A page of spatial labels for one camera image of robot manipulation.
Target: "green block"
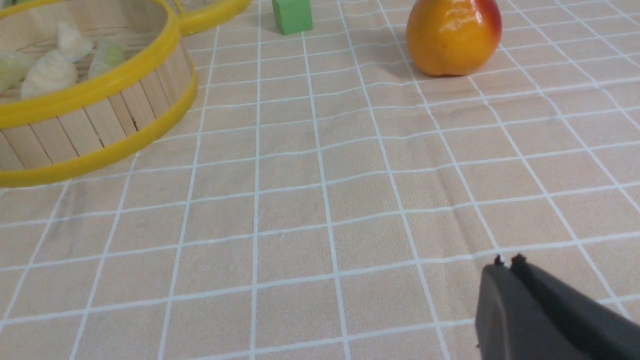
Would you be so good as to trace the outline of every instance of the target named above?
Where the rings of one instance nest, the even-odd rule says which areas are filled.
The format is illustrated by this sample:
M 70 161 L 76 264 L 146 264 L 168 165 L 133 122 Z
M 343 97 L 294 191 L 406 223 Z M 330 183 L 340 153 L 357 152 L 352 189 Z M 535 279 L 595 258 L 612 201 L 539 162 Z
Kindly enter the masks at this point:
M 283 35 L 301 33 L 314 28 L 310 0 L 271 0 L 276 25 Z

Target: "white dumpling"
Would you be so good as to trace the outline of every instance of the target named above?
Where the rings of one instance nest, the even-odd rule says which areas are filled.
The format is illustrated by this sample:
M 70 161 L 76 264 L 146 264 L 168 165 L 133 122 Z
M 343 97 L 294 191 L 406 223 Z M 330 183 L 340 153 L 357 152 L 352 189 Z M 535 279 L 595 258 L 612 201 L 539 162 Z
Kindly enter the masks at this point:
M 89 66 L 89 79 L 120 66 L 126 60 L 124 51 L 118 44 L 105 38 L 98 39 L 98 49 Z
M 59 22 L 58 50 L 65 59 L 77 63 L 93 50 L 93 41 L 84 36 L 75 26 Z
M 35 63 L 35 58 L 30 55 L 0 50 L 0 94 L 18 85 Z
M 27 73 L 20 97 L 30 99 L 74 86 L 78 81 L 76 66 L 56 49 L 41 57 Z

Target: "bamboo basket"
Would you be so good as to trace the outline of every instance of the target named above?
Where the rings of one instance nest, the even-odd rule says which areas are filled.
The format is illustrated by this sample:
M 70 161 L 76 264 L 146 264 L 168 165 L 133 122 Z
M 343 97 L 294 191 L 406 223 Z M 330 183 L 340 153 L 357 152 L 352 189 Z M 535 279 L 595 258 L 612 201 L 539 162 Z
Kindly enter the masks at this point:
M 213 28 L 245 11 L 252 0 L 167 0 L 179 15 L 183 35 Z
M 36 57 L 55 48 L 58 22 L 120 44 L 127 61 L 78 84 L 21 101 L 0 95 L 0 186 L 79 176 L 126 158 L 173 127 L 197 91 L 177 16 L 163 0 L 33 0 L 0 12 L 0 48 Z

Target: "yellow plastic rim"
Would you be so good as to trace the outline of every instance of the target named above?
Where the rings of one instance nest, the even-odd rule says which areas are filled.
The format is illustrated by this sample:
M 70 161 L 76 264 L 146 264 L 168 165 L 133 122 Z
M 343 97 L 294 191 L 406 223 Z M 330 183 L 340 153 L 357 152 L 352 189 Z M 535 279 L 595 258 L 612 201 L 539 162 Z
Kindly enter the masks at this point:
M 180 12 L 180 31 L 183 35 L 191 35 L 211 29 L 233 19 L 245 11 L 252 0 L 219 0 L 209 6 L 185 12 L 180 0 L 173 0 Z
M 0 19 L 13 13 L 57 3 L 64 0 L 33 0 L 0 11 Z M 166 12 L 166 24 L 147 48 L 121 66 L 80 84 L 25 101 L 0 104 L 0 129 L 27 125 L 57 117 L 106 99 L 135 84 L 162 64 L 180 42 L 178 17 L 163 0 L 149 0 L 160 4 Z
M 0 11 L 0 19 L 32 7 L 64 0 L 33 0 Z M 160 4 L 167 21 L 162 32 L 144 50 L 121 66 L 96 77 L 34 99 L 0 105 L 0 129 L 28 125 L 84 108 L 128 88 L 158 68 L 179 46 L 180 26 L 173 10 L 163 0 Z M 191 64 L 191 79 L 180 99 L 153 123 L 116 143 L 89 154 L 41 168 L 0 171 L 0 187 L 15 188 L 50 184 L 81 176 L 122 160 L 146 147 L 169 131 L 187 113 L 198 92 L 196 71 Z
M 197 92 L 198 81 L 196 80 L 196 72 L 193 71 L 191 73 L 189 86 L 184 94 L 182 94 L 182 97 L 166 113 L 151 123 L 151 125 L 103 149 L 79 158 L 29 170 L 0 171 L 0 186 L 16 188 L 51 184 L 88 174 L 94 170 L 122 160 L 146 147 L 160 136 L 163 136 L 176 125 L 184 114 L 189 111 L 189 108 L 196 98 Z

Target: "peach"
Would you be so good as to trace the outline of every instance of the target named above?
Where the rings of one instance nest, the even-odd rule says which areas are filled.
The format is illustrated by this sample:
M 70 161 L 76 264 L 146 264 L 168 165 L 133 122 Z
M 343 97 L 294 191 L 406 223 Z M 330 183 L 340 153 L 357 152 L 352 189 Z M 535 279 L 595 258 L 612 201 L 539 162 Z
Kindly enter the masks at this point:
M 501 38 L 502 17 L 495 0 L 417 0 L 406 24 L 411 57 L 431 76 L 475 72 Z

